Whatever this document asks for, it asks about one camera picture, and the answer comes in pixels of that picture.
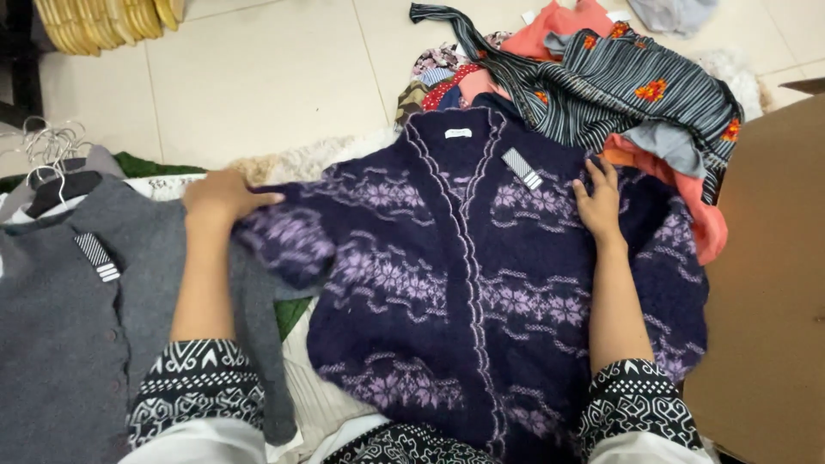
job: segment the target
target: gray sweater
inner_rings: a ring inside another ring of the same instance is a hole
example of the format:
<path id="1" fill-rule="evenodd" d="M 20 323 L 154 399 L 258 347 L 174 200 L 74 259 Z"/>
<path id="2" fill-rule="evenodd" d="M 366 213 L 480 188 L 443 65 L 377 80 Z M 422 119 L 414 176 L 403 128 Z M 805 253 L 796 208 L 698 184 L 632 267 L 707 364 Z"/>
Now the gray sweater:
<path id="1" fill-rule="evenodd" d="M 104 176 L 75 211 L 0 229 L 0 453 L 4 462 L 116 462 L 125 416 L 167 343 L 186 254 L 179 201 Z M 122 276 L 102 282 L 73 238 L 93 232 Z M 264 434 L 295 435 L 274 300 L 295 291 L 232 244 L 238 341 L 266 392 Z"/>

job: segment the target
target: navy knit cardigan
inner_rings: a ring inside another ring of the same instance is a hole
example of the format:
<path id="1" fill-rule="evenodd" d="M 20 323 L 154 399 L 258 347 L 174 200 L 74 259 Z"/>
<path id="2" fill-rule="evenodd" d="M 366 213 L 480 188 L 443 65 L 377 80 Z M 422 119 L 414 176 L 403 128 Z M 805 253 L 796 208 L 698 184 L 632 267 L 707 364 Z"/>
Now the navy knit cardigan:
<path id="1" fill-rule="evenodd" d="M 544 179 L 535 191 L 502 161 L 510 148 Z M 236 236 L 294 286 L 328 276 L 307 338 L 324 379 L 505 462 L 572 457 L 596 250 L 571 183 L 591 186 L 587 156 L 487 108 L 429 111 L 319 182 L 264 187 L 286 201 Z M 618 170 L 656 361 L 679 380 L 706 346 L 691 217 L 672 188 Z"/>

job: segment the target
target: striped scarf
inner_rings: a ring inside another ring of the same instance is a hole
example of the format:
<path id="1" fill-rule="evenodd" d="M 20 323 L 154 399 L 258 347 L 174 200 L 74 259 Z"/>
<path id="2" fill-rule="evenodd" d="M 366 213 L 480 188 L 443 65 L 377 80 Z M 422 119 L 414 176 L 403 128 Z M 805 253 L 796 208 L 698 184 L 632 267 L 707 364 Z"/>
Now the striped scarf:
<path id="1" fill-rule="evenodd" d="M 561 144 L 601 151 L 610 133 L 665 121 L 691 134 L 707 171 L 702 200 L 716 204 L 743 121 L 727 84 L 617 22 L 609 37 L 583 29 L 561 64 L 496 50 L 462 12 L 413 3 L 410 19 L 450 21 L 468 57 L 510 94 L 527 125 Z"/>

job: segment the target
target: hand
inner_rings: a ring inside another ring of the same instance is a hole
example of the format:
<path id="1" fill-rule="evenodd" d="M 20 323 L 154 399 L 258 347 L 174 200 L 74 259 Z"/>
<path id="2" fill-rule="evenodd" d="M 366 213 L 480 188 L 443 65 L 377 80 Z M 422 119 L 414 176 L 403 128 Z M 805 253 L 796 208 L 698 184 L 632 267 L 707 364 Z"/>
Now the hand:
<path id="1" fill-rule="evenodd" d="M 619 189 L 618 175 L 610 162 L 601 160 L 601 172 L 591 160 L 585 161 L 585 167 L 593 179 L 593 196 L 587 195 L 582 181 L 573 181 L 576 194 L 578 215 L 593 234 L 597 244 L 624 240 L 619 230 Z"/>
<path id="2" fill-rule="evenodd" d="M 193 182 L 183 194 L 187 221 L 198 226 L 232 224 L 260 206 L 284 200 L 280 193 L 254 194 L 247 189 L 241 173 L 232 169 L 209 171 L 205 179 Z"/>

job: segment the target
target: cardboard box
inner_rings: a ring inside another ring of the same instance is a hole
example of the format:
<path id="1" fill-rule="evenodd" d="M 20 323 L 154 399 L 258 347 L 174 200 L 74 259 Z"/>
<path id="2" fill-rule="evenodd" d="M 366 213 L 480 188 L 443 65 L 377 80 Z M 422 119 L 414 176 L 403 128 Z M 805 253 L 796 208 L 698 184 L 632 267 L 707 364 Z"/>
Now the cardboard box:
<path id="1" fill-rule="evenodd" d="M 728 244 L 706 268 L 709 347 L 685 401 L 741 461 L 823 463 L 825 94 L 742 127 L 719 208 Z"/>

